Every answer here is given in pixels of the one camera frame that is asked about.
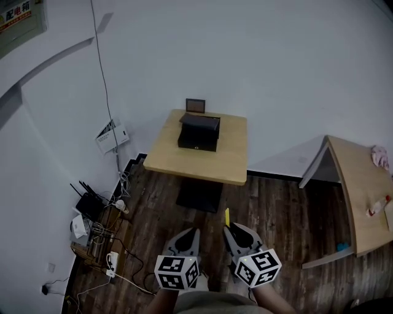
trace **black box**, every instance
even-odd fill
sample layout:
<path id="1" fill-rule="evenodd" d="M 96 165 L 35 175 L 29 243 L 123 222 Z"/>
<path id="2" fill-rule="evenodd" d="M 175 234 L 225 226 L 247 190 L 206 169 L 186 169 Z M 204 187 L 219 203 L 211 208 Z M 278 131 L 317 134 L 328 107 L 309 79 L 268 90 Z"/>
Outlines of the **black box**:
<path id="1" fill-rule="evenodd" d="M 217 117 L 208 118 L 220 120 L 220 118 Z M 190 148 L 194 150 L 217 151 L 219 135 L 220 122 L 216 130 L 183 124 L 182 131 L 177 140 L 177 145 L 181 148 Z"/>

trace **white cable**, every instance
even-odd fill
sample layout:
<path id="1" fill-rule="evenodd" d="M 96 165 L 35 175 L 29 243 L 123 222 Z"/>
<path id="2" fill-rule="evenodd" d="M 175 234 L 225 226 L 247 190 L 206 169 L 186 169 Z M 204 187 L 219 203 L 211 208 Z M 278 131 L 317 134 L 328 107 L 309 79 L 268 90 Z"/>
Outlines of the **white cable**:
<path id="1" fill-rule="evenodd" d="M 94 289 L 97 289 L 97 288 L 99 288 L 99 287 L 103 287 L 103 286 L 106 286 L 108 283 L 110 283 L 111 282 L 111 278 L 109 277 L 109 280 L 108 280 L 108 282 L 107 283 L 104 283 L 103 285 L 99 285 L 99 286 L 97 286 L 97 287 L 94 287 L 94 288 L 91 288 L 91 289 L 87 289 L 86 291 L 84 291 L 84 292 L 81 292 L 81 293 L 78 293 L 77 294 L 77 296 L 76 296 L 76 298 L 77 298 L 77 300 L 78 300 L 78 308 L 76 309 L 76 313 L 78 313 L 78 311 L 80 312 L 80 314 L 83 314 L 82 313 L 82 311 L 81 310 L 79 310 L 79 295 L 80 294 L 83 294 L 83 293 L 86 293 L 86 292 L 89 292 L 89 291 L 91 291 L 91 290 L 94 290 Z"/>
<path id="2" fill-rule="evenodd" d="M 142 290 L 142 291 L 144 291 L 144 292 L 146 292 L 146 293 L 149 293 L 149 294 L 155 296 L 154 293 L 151 293 L 151 292 L 148 291 L 148 290 L 142 289 L 141 287 L 135 285 L 132 281 L 128 280 L 127 278 L 124 278 L 124 277 L 122 277 L 122 276 L 120 276 L 120 275 L 117 275 L 117 273 L 115 273 L 115 276 L 118 276 L 119 278 L 124 279 L 125 281 L 128 281 L 129 283 L 131 283 L 132 285 L 134 285 L 135 287 L 137 287 L 139 290 Z"/>

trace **wooden floor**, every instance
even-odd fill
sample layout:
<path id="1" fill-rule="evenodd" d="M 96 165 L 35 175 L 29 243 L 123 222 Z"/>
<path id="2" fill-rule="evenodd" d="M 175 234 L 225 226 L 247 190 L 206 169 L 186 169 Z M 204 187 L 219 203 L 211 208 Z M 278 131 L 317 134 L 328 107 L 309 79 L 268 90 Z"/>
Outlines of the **wooden floor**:
<path id="1" fill-rule="evenodd" d="M 393 245 L 370 254 L 349 256 L 324 266 L 301 270 L 301 264 L 333 253 L 337 243 L 349 242 L 349 226 L 344 197 L 339 186 L 310 182 L 305 189 L 298 183 L 270 178 L 248 177 L 244 186 L 224 185 L 216 214 L 187 209 L 175 204 L 181 179 L 144 170 L 142 162 L 131 169 L 130 214 L 133 224 L 129 247 L 144 262 L 135 276 L 142 285 L 152 272 L 165 243 L 180 231 L 195 226 L 201 230 L 201 267 L 209 275 L 211 291 L 247 296 L 244 284 L 234 285 L 226 267 L 230 257 L 222 237 L 224 210 L 231 221 L 254 229 L 269 248 L 274 248 L 282 270 L 273 286 L 300 313 L 342 313 L 346 304 L 359 298 L 367 301 L 393 296 Z M 125 277 L 140 263 L 128 257 Z M 154 276 L 147 287 L 157 290 Z M 97 270 L 79 266 L 71 295 L 107 282 Z M 142 313 L 152 296 L 139 292 L 125 280 L 98 288 L 80 297 L 83 314 Z M 75 313 L 75 306 L 69 313 Z"/>

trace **power strip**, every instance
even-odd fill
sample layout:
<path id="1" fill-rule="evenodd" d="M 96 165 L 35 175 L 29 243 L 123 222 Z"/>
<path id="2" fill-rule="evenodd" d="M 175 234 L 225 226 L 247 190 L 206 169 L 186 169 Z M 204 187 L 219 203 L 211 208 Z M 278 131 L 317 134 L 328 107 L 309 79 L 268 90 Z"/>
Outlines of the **power strip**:
<path id="1" fill-rule="evenodd" d="M 119 254 L 116 252 L 110 252 L 106 255 L 106 264 L 110 269 L 107 269 L 106 275 L 115 278 L 117 262 L 119 260 Z"/>

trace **pink cloth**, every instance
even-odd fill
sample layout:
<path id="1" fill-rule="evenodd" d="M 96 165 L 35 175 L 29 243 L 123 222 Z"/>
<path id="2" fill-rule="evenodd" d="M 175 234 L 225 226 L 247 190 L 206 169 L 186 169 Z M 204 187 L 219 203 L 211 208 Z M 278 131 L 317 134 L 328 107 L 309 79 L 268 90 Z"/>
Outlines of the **pink cloth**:
<path id="1" fill-rule="evenodd" d="M 387 151 L 382 146 L 374 146 L 371 149 L 371 157 L 374 165 L 377 167 L 383 167 L 389 171 L 389 160 L 387 159 Z"/>

